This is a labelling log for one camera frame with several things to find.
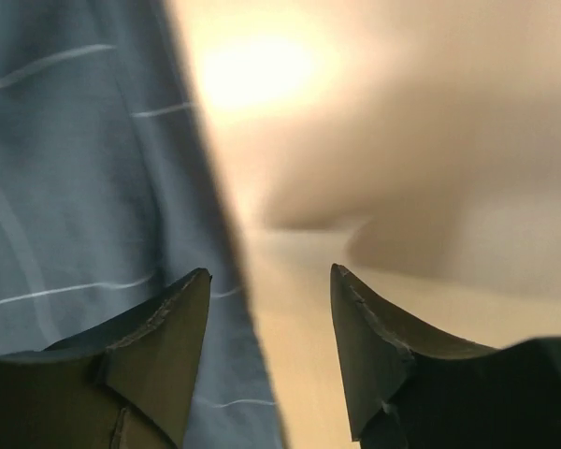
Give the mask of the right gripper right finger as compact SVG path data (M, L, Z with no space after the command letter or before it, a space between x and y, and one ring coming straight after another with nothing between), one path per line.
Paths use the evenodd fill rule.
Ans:
M352 439L364 448L561 448L561 337L496 349L330 271Z

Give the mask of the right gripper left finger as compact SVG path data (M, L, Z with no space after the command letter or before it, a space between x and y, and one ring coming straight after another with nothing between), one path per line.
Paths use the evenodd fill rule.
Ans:
M42 351L0 355L0 448L179 448L206 330L211 277Z

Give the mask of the dark grey checked pillowcase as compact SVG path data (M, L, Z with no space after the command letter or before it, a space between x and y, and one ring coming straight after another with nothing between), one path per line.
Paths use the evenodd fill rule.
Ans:
M0 1L0 355L211 277L179 448L282 448L279 410L161 1Z

